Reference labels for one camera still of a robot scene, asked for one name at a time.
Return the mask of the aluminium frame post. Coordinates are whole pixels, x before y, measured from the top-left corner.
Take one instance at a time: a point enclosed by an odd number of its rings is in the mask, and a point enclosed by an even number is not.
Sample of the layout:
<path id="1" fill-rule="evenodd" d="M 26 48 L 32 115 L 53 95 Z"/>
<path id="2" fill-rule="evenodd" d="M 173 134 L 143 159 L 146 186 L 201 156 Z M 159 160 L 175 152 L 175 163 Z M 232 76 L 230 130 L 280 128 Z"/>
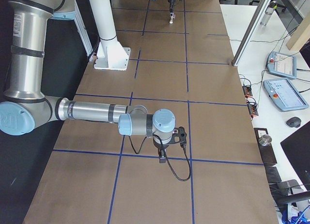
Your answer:
<path id="1" fill-rule="evenodd" d="M 259 25 L 260 20 L 262 19 L 265 10 L 267 9 L 267 6 L 269 5 L 271 0 L 260 0 L 254 14 L 253 17 L 248 25 L 248 28 L 242 38 L 242 41 L 237 49 L 237 52 L 234 56 L 234 59 L 232 60 L 232 65 L 233 66 L 238 66 L 242 55 L 244 54 L 250 40 L 251 37 L 256 29 L 256 27 Z"/>

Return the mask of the teach pendant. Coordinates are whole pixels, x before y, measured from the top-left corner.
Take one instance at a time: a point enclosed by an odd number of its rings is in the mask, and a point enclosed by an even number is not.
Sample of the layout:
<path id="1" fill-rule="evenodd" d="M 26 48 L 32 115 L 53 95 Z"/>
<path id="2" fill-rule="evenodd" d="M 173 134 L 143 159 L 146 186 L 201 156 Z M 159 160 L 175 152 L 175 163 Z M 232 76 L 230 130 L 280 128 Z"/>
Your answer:
<path id="1" fill-rule="evenodd" d="M 309 104 L 288 78 L 264 80 L 263 86 L 281 112 L 302 110 L 309 107 Z"/>
<path id="2" fill-rule="evenodd" d="M 267 70 L 273 75 L 296 79 L 297 77 L 297 59 L 293 55 L 288 55 L 272 51 L 268 55 Z"/>

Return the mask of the white brass PPR fitting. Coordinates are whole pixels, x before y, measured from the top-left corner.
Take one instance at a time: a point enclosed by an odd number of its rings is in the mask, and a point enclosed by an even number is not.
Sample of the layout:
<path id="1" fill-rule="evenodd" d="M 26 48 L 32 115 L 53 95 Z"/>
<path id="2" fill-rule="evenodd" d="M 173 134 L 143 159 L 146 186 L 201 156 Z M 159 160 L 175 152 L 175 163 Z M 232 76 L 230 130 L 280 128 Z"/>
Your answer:
<path id="1" fill-rule="evenodd" d="M 175 19 L 175 13 L 174 13 L 174 12 L 170 12 L 170 20 L 169 20 L 169 23 L 170 23 L 170 24 L 173 24 L 174 19 Z"/>

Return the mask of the clear water bottle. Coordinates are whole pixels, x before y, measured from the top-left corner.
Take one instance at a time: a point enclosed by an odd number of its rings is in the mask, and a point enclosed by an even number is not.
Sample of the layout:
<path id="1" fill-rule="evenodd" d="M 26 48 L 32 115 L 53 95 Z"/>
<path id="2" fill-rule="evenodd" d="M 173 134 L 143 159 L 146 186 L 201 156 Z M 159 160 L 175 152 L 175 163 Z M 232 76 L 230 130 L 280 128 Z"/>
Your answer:
<path id="1" fill-rule="evenodd" d="M 267 23 L 269 22 L 271 15 L 273 14 L 274 10 L 277 8 L 277 2 L 276 1 L 271 1 L 264 13 L 264 16 L 260 22 L 260 25 L 266 26 Z"/>

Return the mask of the white pillar with base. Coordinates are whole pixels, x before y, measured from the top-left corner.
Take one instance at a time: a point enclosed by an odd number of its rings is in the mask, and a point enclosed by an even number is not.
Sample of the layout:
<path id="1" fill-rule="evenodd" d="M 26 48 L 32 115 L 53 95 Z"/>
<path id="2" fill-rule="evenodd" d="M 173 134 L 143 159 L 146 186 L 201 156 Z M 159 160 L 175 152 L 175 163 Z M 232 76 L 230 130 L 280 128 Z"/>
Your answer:
<path id="1" fill-rule="evenodd" d="M 94 68 L 125 71 L 131 49 L 124 48 L 117 39 L 110 0 L 89 2 L 100 38 Z"/>

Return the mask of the orange black connector board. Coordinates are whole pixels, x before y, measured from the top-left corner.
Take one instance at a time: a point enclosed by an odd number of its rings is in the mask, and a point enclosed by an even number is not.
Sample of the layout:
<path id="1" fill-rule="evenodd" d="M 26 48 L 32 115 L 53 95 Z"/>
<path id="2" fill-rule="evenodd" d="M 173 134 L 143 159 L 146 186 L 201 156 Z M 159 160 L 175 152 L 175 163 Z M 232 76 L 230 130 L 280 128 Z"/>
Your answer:
<path id="1" fill-rule="evenodd" d="M 245 98 L 253 97 L 251 85 L 242 86 Z"/>

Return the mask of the wooden board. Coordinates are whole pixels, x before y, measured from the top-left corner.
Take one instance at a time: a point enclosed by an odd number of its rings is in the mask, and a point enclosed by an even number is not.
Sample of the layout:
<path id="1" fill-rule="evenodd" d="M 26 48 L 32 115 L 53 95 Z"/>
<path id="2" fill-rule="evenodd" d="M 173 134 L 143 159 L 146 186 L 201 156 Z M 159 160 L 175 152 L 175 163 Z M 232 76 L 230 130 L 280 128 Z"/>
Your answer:
<path id="1" fill-rule="evenodd" d="M 296 31 L 292 34 L 286 46 L 289 50 L 299 51 L 310 39 L 310 14 L 308 14 Z"/>

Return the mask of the black monitor corner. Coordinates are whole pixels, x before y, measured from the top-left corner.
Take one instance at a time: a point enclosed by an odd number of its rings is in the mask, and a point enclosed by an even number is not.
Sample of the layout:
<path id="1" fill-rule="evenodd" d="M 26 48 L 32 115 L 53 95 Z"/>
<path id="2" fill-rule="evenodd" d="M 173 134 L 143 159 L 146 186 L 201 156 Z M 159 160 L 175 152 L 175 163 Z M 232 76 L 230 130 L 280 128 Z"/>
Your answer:
<path id="1" fill-rule="evenodd" d="M 284 139 L 281 147 L 296 174 L 310 189 L 310 124 L 307 123 Z"/>

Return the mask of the upper teach pendant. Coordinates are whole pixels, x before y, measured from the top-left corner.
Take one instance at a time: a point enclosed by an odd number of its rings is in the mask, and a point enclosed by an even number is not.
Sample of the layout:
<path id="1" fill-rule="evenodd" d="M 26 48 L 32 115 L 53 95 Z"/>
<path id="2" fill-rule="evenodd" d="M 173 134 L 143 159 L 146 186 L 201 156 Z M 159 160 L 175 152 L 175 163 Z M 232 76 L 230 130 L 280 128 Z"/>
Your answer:
<path id="1" fill-rule="evenodd" d="M 272 51 L 268 55 L 267 70 L 273 75 L 296 79 L 297 77 L 297 59 L 293 55 L 288 55 Z"/>

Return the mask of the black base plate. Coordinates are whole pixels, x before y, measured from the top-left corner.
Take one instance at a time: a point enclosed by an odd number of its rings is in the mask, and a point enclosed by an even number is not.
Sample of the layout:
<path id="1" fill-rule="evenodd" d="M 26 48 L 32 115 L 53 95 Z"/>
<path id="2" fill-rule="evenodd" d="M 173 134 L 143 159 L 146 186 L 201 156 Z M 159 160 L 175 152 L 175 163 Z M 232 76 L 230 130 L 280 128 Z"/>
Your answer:
<path id="1" fill-rule="evenodd" d="M 254 128 L 258 148 L 261 154 L 262 161 L 265 166 L 274 166 L 277 164 L 277 160 L 273 151 L 272 144 L 268 146 L 261 146 L 258 143 L 258 138 L 261 137 L 264 134 L 268 134 L 268 131 L 266 128 Z"/>

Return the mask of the small metal cup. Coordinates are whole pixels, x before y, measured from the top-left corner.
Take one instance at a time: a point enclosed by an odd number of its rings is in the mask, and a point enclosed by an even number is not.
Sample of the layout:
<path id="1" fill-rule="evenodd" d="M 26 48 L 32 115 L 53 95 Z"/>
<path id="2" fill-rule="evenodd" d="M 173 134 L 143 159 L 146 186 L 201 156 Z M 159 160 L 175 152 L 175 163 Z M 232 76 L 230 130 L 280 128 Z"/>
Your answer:
<path id="1" fill-rule="evenodd" d="M 261 146 L 268 146 L 272 143 L 272 138 L 268 134 L 264 134 L 261 137 L 258 138 L 258 143 Z"/>

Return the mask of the black computer mouse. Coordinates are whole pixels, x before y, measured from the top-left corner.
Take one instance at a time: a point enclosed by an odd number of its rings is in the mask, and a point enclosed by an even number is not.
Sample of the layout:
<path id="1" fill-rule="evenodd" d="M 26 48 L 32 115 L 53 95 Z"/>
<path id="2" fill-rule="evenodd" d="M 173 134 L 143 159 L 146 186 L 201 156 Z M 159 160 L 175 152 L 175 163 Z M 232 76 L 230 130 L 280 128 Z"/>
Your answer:
<path id="1" fill-rule="evenodd" d="M 291 117 L 286 121 L 286 125 L 291 128 L 298 128 L 301 126 L 301 119 L 299 117 Z"/>

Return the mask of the blue bag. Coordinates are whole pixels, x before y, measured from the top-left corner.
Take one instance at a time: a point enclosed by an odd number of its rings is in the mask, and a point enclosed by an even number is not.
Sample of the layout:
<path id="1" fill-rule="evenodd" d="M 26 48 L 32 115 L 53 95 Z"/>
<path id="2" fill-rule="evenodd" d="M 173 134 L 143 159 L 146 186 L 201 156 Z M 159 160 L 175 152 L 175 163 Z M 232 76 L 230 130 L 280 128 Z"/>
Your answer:
<path id="1" fill-rule="evenodd" d="M 282 224 L 310 224 L 310 220 L 306 219 L 304 214 L 301 216 L 301 218 L 298 220 L 298 222 L 296 222 L 301 214 L 302 214 L 302 212 L 299 212 L 297 215 L 291 217 L 291 219 L 289 220 L 288 211 L 285 210 L 282 213 L 281 223 Z"/>

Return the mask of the lower teach pendant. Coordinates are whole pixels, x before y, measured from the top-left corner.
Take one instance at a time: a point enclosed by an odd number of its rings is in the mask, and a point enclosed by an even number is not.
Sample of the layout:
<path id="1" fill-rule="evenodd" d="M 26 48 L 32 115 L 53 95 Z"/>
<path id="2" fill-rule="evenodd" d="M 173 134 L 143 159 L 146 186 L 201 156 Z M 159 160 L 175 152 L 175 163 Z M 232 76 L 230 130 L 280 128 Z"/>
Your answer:
<path id="1" fill-rule="evenodd" d="M 302 110 L 309 107 L 309 104 L 288 78 L 264 80 L 263 86 L 281 112 Z"/>

